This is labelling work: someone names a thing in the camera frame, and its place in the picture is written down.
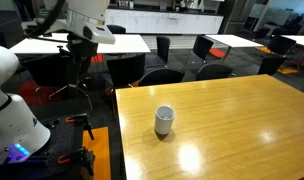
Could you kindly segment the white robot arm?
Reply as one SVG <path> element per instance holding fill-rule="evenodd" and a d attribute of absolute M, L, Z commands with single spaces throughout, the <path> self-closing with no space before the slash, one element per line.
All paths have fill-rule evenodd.
<path fill-rule="evenodd" d="M 115 42 L 105 24 L 109 4 L 110 0 L 57 0 L 47 17 L 24 22 L 22 29 L 33 39 L 65 30 L 71 54 L 76 58 L 90 58 L 97 54 L 100 43 Z M 15 53 L 0 46 L 0 165 L 26 161 L 43 148 L 51 136 L 50 130 L 38 121 L 21 96 L 1 89 L 18 66 Z"/>

